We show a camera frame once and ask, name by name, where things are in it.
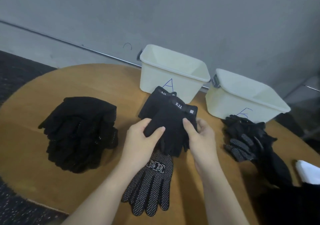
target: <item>white box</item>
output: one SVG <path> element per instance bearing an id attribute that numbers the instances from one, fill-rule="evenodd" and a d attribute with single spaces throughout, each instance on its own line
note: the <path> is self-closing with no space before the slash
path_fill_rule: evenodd
<path id="1" fill-rule="evenodd" d="M 168 92 L 177 92 L 177 96 L 188 104 L 202 85 L 210 81 L 203 61 L 157 45 L 147 45 L 140 59 L 140 89 L 150 94 L 161 86 Z"/>
<path id="2" fill-rule="evenodd" d="M 223 69 L 216 69 L 205 98 L 208 112 L 225 119 L 230 115 L 252 122 L 267 122 L 290 107 L 268 85 Z"/>

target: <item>person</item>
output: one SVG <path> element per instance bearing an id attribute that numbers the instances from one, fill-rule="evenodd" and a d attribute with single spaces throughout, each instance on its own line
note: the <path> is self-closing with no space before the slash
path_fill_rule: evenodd
<path id="1" fill-rule="evenodd" d="M 62 225 L 108 225 L 117 212 L 122 194 L 132 178 L 149 161 L 152 151 L 165 131 L 160 127 L 145 137 L 144 129 L 151 119 L 143 119 L 127 131 L 118 165 L 105 181 L 72 213 Z M 204 202 L 209 224 L 248 225 L 218 161 L 214 131 L 203 119 L 197 119 L 198 131 L 186 119 L 183 126 L 189 135 L 194 158 L 204 190 Z"/>

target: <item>floor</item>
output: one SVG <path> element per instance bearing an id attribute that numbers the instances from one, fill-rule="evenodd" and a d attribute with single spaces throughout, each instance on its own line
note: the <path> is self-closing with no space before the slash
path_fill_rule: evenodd
<path id="1" fill-rule="evenodd" d="M 56 68 L 0 51 L 0 106 L 21 86 Z M 45 225 L 67 215 L 27 201 L 0 178 L 0 224 Z"/>

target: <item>table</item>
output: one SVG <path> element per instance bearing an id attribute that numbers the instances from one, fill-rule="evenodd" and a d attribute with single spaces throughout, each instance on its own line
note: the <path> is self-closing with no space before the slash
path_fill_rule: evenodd
<path id="1" fill-rule="evenodd" d="M 138 113 L 149 94 L 139 88 L 139 69 L 112 64 L 87 64 L 58 69 L 37 77 L 15 92 L 0 109 L 0 176 L 19 195 L 67 213 L 73 212 L 108 176 L 119 161 L 126 131 L 139 121 Z M 105 150 L 101 166 L 83 174 L 56 167 L 47 158 L 48 140 L 38 125 L 65 97 L 91 96 L 117 106 L 115 127 L 119 147 Z M 226 175 L 250 224 L 259 224 L 254 197 L 268 185 L 250 162 L 237 163 L 223 150 L 225 135 L 220 119 L 206 109 L 205 94 L 199 92 L 192 105 L 216 133 L 217 152 Z M 275 152 L 299 185 L 294 160 L 320 166 L 320 156 L 300 138 L 275 121 L 266 131 L 277 137 Z M 190 151 L 174 158 L 170 186 L 170 208 L 158 209 L 154 217 L 135 217 L 128 203 L 121 203 L 114 224 L 206 224 L 203 188 Z"/>

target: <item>forearm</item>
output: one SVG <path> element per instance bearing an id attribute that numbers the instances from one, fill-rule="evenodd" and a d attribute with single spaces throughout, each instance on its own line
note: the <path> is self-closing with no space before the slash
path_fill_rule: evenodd
<path id="1" fill-rule="evenodd" d="M 249 224 L 219 164 L 208 168 L 202 181 L 209 224 Z"/>
<path id="2" fill-rule="evenodd" d="M 119 163 L 105 181 L 62 224 L 111 224 L 122 194 L 134 175 Z"/>

